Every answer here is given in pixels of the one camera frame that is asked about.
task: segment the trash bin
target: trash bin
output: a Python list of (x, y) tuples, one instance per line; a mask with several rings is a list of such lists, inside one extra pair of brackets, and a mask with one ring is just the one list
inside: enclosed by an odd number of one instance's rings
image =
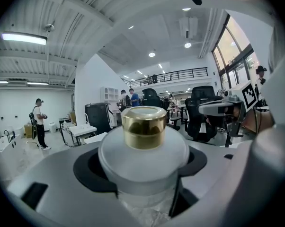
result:
[(56, 125), (55, 123), (49, 123), (49, 130), (51, 133), (55, 133), (56, 132)]

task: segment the ceiling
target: ceiling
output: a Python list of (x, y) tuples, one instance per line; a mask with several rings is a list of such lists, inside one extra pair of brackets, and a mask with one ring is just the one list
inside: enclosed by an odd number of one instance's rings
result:
[[(76, 67), (97, 52), (119, 75), (168, 63), (171, 58), (200, 56), (220, 33), (224, 9), (266, 19), (256, 14), (266, 7), (253, 10), (253, 2), (243, 3), (203, 0), (204, 8), (197, 8), (191, 0), (16, 0), (0, 21), (0, 79), (73, 88)], [(181, 17), (198, 18), (197, 35), (189, 49), (184, 49), (185, 38), (180, 36)], [(47, 32), (47, 24), (54, 24), (55, 30)], [(217, 29), (211, 31), (210, 41), (206, 34), (212, 24)], [(3, 41), (4, 31), (46, 36), (48, 42), (42, 46)], [(157, 55), (148, 57), (154, 49)]]
[[(119, 34), (99, 50), (98, 54), (121, 76), (135, 69), (152, 66), (158, 60), (160, 63), (169, 63), (171, 59), (179, 57), (192, 55), (197, 57), (205, 40), (210, 10), (209, 8), (199, 8), (189, 11), (182, 9), (168, 11), (137, 24), (129, 25), (134, 27)], [(179, 20), (183, 17), (198, 19), (197, 34), (192, 39), (181, 36)], [(184, 45), (188, 42), (192, 46), (185, 48)], [(148, 54), (153, 51), (156, 56), (150, 58)]]

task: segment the cardboard box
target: cardboard box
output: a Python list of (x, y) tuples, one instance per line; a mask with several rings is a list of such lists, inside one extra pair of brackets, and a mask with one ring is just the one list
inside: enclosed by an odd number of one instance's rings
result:
[(76, 116), (75, 116), (75, 111), (70, 113), (70, 118), (73, 120), (73, 123), (76, 125)]
[(32, 125), (31, 124), (25, 124), (24, 128), (25, 128), (26, 138), (32, 138)]

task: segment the black pants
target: black pants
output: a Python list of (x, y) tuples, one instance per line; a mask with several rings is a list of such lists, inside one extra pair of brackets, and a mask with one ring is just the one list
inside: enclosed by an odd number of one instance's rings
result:
[(43, 124), (37, 125), (37, 138), (38, 142), (42, 147), (47, 147), (45, 144), (45, 129)]

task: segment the faucet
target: faucet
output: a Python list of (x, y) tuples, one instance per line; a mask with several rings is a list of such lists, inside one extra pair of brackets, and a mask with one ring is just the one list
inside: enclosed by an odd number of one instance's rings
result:
[(11, 140), (10, 140), (10, 134), (9, 134), (8, 130), (5, 130), (5, 131), (4, 131), (4, 134), (5, 134), (6, 131), (7, 131), (7, 133), (8, 133), (8, 135), (7, 135), (7, 137), (8, 137), (8, 142), (10, 143), (10, 142), (11, 142)]

